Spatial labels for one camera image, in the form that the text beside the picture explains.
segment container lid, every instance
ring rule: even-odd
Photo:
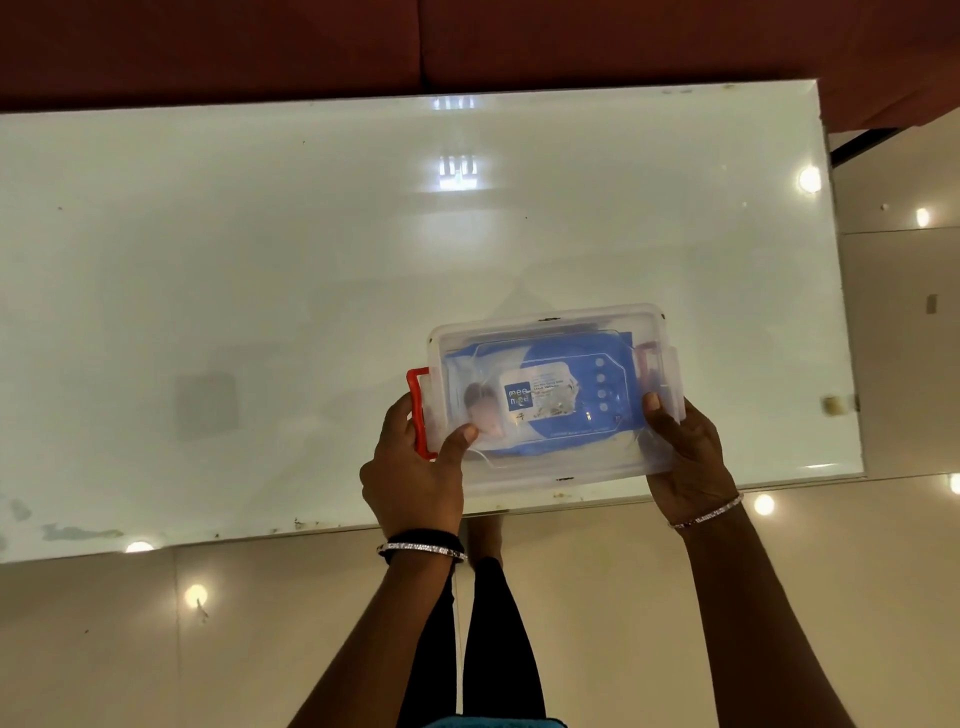
[[[466,487],[596,482],[669,467],[672,451],[640,408],[655,391],[683,414],[676,352],[653,305],[443,326],[430,334],[428,358],[430,449],[460,425],[480,429]]]

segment woman's left hand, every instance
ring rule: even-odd
[[[412,408],[407,393],[387,410],[373,460],[360,469],[363,498],[388,539],[414,528],[456,535],[464,516],[461,462],[479,432],[474,425],[455,429],[428,462],[414,450]]]

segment hand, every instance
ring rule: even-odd
[[[686,418],[678,423],[660,398],[648,392],[643,416],[675,451],[669,473],[647,475],[654,501],[671,525],[693,521],[736,498],[733,476],[723,464],[720,435],[700,410],[687,402]]]
[[[363,499],[388,539],[413,528],[455,535],[464,516],[460,464],[478,430],[474,425],[455,429],[430,463],[414,450],[414,424],[407,420],[411,411],[409,393],[387,410],[373,460],[360,469]]]

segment red plastic clip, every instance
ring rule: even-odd
[[[417,455],[424,460],[433,460],[437,457],[437,453],[430,452],[430,450],[426,448],[426,424],[423,422],[423,392],[420,391],[420,377],[428,374],[430,374],[429,367],[408,370],[407,386],[410,387],[410,395],[413,397],[414,405],[414,431],[417,433],[414,449],[417,451]]]

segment black pants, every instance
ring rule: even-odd
[[[477,564],[464,654],[464,715],[546,718],[534,651],[496,559]],[[397,728],[421,728],[457,712],[452,573],[423,627]]]

